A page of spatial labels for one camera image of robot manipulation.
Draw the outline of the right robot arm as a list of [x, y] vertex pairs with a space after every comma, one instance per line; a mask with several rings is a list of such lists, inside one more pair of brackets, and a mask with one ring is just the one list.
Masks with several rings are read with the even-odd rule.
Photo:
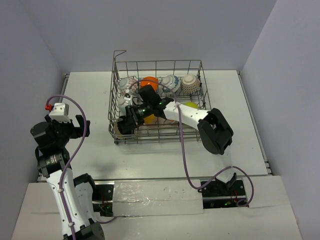
[[150, 85], [142, 87], [138, 91], [143, 103], [125, 107], [125, 115], [117, 121], [115, 130], [121, 135], [129, 135], [136, 128], [145, 123], [145, 118], [154, 115], [164, 120], [174, 120], [179, 123], [179, 135], [182, 151], [184, 172], [190, 186], [195, 190], [201, 190], [213, 180], [217, 180], [217, 190], [223, 195], [229, 195], [234, 189], [237, 174], [233, 171], [222, 177], [218, 176], [224, 171], [230, 170], [232, 164], [228, 163], [213, 177], [201, 186], [195, 186], [190, 179], [185, 153], [183, 125], [198, 131], [204, 148], [213, 155], [222, 156], [232, 143], [234, 132], [229, 123], [217, 108], [202, 110], [179, 103], [176, 98], [161, 98]]

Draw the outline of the orange bowl white inside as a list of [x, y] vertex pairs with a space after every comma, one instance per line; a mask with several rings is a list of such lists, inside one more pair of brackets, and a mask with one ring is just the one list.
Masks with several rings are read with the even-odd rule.
[[158, 90], [158, 79], [153, 76], [146, 76], [145, 78], [142, 79], [142, 81], [139, 83], [140, 87], [145, 87], [145, 86], [152, 86], [153, 90], [156, 92]]

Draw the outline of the light teal bowl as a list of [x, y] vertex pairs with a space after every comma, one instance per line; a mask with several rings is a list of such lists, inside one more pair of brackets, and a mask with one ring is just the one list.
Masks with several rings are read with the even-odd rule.
[[127, 99], [126, 97], [124, 96], [121, 96], [119, 99], [118, 99], [118, 109], [119, 111], [122, 113], [122, 114], [126, 114], [126, 106], [130, 106], [131, 105], [131, 102], [129, 99]]

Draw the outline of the blue triangle pattern bowl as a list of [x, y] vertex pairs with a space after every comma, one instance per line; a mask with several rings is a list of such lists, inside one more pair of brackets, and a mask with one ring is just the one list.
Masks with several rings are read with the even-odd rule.
[[139, 86], [136, 82], [137, 80], [133, 77], [126, 77], [121, 79], [118, 83], [121, 95], [136, 95], [136, 91]]

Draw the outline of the yellow-orange bowl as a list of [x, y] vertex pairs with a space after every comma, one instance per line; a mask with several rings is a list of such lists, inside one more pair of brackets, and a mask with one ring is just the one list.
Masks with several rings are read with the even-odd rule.
[[151, 114], [150, 116], [144, 118], [144, 124], [145, 125], [152, 125], [156, 122], [157, 117], [155, 117], [154, 114]]

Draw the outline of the orange white patterned bowl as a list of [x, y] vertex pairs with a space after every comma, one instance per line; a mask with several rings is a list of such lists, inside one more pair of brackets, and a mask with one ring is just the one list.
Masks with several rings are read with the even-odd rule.
[[166, 119], [166, 120], [164, 121], [164, 124], [174, 124], [174, 123], [176, 123], [176, 121], [173, 120], [173, 119]]

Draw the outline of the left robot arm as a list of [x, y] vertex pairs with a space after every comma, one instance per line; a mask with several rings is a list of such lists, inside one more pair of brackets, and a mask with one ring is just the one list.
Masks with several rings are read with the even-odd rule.
[[74, 126], [72, 120], [58, 122], [46, 115], [43, 122], [31, 128], [30, 133], [37, 143], [37, 168], [54, 194], [62, 238], [103, 240], [105, 234], [95, 218], [92, 203], [98, 187], [87, 173], [74, 177], [71, 166], [67, 165], [70, 154], [66, 144], [69, 140], [90, 135], [90, 121], [85, 121], [82, 115], [77, 115], [76, 120], [78, 127]]

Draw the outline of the black glossy bowl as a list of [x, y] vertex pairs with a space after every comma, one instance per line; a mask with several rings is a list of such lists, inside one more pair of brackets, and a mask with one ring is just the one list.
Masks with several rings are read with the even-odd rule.
[[126, 130], [126, 119], [127, 117], [125, 115], [120, 116], [115, 120], [113, 123], [114, 133], [116, 135], [125, 135]]

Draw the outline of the grey wire dish rack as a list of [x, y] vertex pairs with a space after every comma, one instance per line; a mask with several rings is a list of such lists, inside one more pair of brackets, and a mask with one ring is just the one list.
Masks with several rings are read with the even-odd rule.
[[200, 90], [193, 94], [185, 94], [181, 89], [175, 93], [180, 103], [194, 102], [200, 110], [211, 110], [212, 105], [208, 93], [205, 70], [200, 59], [170, 59], [124, 61], [121, 56], [125, 50], [115, 50], [112, 56], [112, 73], [108, 104], [108, 131], [115, 144], [170, 142], [180, 139], [179, 124], [164, 124], [164, 119], [157, 117], [154, 124], [144, 124], [136, 128], [131, 135], [116, 135], [114, 122], [123, 114], [119, 111], [118, 100], [121, 97], [119, 81], [124, 78], [141, 80], [151, 76], [162, 81], [168, 75], [182, 79], [185, 75], [195, 75], [200, 80]]

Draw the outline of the lime green bowl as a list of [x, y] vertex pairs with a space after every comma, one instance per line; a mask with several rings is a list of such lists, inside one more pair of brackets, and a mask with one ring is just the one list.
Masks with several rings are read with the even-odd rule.
[[198, 105], [195, 102], [192, 102], [192, 101], [185, 102], [184, 105], [187, 106], [187, 107], [194, 108], [194, 109], [198, 109], [199, 108]]

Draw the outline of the grey patterned bowl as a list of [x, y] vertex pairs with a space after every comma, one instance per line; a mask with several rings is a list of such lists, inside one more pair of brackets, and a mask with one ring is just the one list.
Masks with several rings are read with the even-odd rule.
[[180, 84], [182, 92], [192, 95], [200, 90], [200, 80], [193, 74], [185, 75]]

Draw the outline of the blue floral bowl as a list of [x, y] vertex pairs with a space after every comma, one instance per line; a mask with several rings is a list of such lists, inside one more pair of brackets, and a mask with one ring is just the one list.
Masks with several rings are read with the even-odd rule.
[[181, 80], [175, 75], [167, 75], [162, 78], [161, 83], [166, 87], [162, 87], [162, 92], [170, 95], [172, 91], [176, 93], [181, 85]]

